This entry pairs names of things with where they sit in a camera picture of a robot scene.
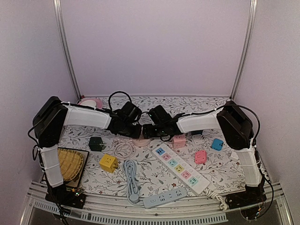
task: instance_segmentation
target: light blue power strip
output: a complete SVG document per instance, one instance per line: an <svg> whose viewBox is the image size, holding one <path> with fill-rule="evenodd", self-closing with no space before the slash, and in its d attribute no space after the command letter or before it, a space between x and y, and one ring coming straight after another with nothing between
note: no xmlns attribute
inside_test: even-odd
<svg viewBox="0 0 300 225"><path fill-rule="evenodd" d="M187 191L184 187L180 187L158 195L153 195L143 198L143 203L146 209L150 209L159 205L174 202L187 196Z"/></svg>

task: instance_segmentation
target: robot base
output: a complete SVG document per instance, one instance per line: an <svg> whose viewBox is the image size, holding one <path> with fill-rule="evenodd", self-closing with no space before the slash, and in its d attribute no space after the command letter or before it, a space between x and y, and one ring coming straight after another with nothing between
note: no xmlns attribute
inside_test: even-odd
<svg viewBox="0 0 300 225"><path fill-rule="evenodd" d="M267 197L264 194L263 185L264 179L262 178L261 183L257 187L248 187L246 185L245 191L227 195L226 203L229 209L236 209L266 201Z"/></svg>
<svg viewBox="0 0 300 225"><path fill-rule="evenodd" d="M80 194L79 196L75 195L74 192L66 190L65 185L61 185L55 188L51 188L52 195L54 198L56 198L56 202L61 205L77 208L77 209L83 209L84 203L85 203L85 194ZM54 200L48 193L46 194L45 199L49 202L53 202Z"/></svg>

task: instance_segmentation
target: white cable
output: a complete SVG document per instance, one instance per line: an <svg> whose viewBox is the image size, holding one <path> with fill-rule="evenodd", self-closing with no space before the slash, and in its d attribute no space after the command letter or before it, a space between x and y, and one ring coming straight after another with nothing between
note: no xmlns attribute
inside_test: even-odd
<svg viewBox="0 0 300 225"><path fill-rule="evenodd" d="M128 149L129 147L129 153L122 155L120 154L120 150L123 149L124 147L126 149ZM135 155L135 152L134 152L134 147L131 144L127 142L121 142L114 147L112 154L119 160L126 160L132 158Z"/></svg>
<svg viewBox="0 0 300 225"><path fill-rule="evenodd" d="M222 211L225 211L228 209L228 205L226 204L226 202L223 200L223 197L220 196L219 194L217 194L216 192L210 190L209 188L206 188L204 191L204 195L209 197L209 198L212 198L214 200L217 200L218 202L221 202L220 204L220 209Z"/></svg>

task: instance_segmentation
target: wicker tray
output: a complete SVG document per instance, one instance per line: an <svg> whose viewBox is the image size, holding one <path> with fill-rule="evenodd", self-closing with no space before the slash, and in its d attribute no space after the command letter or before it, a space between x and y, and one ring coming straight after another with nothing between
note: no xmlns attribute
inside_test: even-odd
<svg viewBox="0 0 300 225"><path fill-rule="evenodd" d="M71 149L58 148L58 157L64 181L68 182L75 179L83 167L83 155Z"/></svg>

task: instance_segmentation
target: pink object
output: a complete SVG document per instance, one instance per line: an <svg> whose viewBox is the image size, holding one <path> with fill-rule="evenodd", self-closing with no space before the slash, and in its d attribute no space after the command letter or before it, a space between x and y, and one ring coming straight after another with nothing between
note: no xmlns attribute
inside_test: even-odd
<svg viewBox="0 0 300 225"><path fill-rule="evenodd" d="M183 148L186 145L186 136L185 135L175 135L172 140L173 148L179 149Z"/></svg>
<svg viewBox="0 0 300 225"><path fill-rule="evenodd" d="M191 174L188 171L185 171L181 174L185 179L189 178Z"/></svg>
<svg viewBox="0 0 300 225"><path fill-rule="evenodd" d="M195 153L195 163L196 164L201 164L206 162L206 151L201 150Z"/></svg>
<svg viewBox="0 0 300 225"><path fill-rule="evenodd" d="M98 109L102 108L102 101L98 98L84 98L79 102L80 105L86 105L90 107L96 107Z"/></svg>
<svg viewBox="0 0 300 225"><path fill-rule="evenodd" d="M165 161L168 161L169 158L171 158L171 156L168 153L166 153L166 154L163 155L163 159Z"/></svg>
<svg viewBox="0 0 300 225"><path fill-rule="evenodd" d="M132 139L132 143L137 147L144 147L150 143L150 139L144 139L143 135L139 139Z"/></svg>

